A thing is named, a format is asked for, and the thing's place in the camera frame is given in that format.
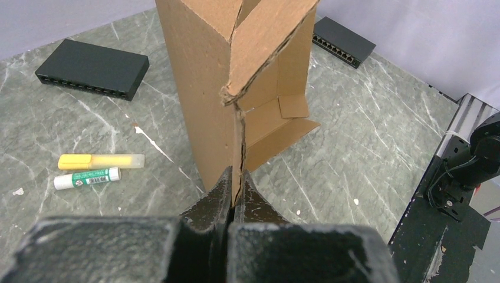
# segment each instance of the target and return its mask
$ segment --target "black cable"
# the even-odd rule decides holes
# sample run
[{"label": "black cable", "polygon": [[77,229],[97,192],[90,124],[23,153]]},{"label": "black cable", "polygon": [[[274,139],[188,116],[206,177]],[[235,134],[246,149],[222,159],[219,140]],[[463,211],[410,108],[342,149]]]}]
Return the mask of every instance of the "black cable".
[{"label": "black cable", "polygon": [[451,174],[451,171],[457,170],[464,168],[466,166],[469,166],[471,164],[474,164],[478,161],[479,159],[476,156],[473,156],[469,161],[465,162],[464,164],[457,165],[451,169],[448,169],[448,162],[445,162],[445,172],[439,176],[439,178],[430,185],[430,187],[427,189],[427,198],[429,199],[429,203],[433,208],[443,208],[444,206],[438,206],[436,204],[436,201],[434,200],[434,197],[432,196],[432,189],[441,181],[441,178],[444,177],[446,174],[453,178],[453,175]]}]

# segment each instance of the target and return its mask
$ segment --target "barcode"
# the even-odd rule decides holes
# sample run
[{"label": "barcode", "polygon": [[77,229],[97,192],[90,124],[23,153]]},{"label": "barcode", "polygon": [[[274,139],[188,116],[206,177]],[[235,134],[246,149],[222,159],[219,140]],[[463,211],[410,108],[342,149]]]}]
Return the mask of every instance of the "barcode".
[{"label": "barcode", "polygon": [[97,183],[103,183],[103,182],[108,182],[108,176],[102,176],[102,177],[95,177],[95,178],[88,178],[87,184],[92,185],[92,184],[97,184]]}]

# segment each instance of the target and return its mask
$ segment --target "cardboard box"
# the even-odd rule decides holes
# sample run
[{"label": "cardboard box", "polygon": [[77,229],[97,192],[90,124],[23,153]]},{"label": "cardboard box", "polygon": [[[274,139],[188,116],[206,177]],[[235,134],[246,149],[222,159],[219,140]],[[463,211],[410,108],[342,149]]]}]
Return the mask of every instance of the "cardboard box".
[{"label": "cardboard box", "polygon": [[318,0],[156,0],[205,189],[253,171],[319,126],[305,88]]}]

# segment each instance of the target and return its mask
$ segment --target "white glue stick cap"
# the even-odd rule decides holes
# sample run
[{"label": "white glue stick cap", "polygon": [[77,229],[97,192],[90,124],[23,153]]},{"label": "white glue stick cap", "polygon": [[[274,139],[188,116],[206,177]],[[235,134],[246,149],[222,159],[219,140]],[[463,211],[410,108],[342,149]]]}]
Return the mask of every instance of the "white glue stick cap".
[{"label": "white glue stick cap", "polygon": [[57,176],[54,178],[54,187],[56,190],[66,190],[73,187],[73,179],[71,177],[73,174],[67,174],[62,176]]},{"label": "white glue stick cap", "polygon": [[118,168],[118,167],[110,168],[110,180],[111,181],[118,181],[120,179],[121,179],[120,168]]}]

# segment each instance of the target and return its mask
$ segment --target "marble tabletop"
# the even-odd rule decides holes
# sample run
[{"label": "marble tabletop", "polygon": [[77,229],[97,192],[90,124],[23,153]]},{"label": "marble tabletop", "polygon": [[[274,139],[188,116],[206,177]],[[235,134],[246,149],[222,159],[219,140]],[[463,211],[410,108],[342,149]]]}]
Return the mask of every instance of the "marble tabletop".
[{"label": "marble tabletop", "polygon": [[[132,102],[42,85],[34,71],[60,41],[0,61],[0,273],[23,234],[52,215],[175,215],[204,192],[156,10],[70,37],[144,54]],[[296,223],[394,231],[457,105],[373,54],[355,70],[313,46],[307,99],[321,127],[253,172]],[[143,153],[122,179],[56,191],[63,153]]]}]

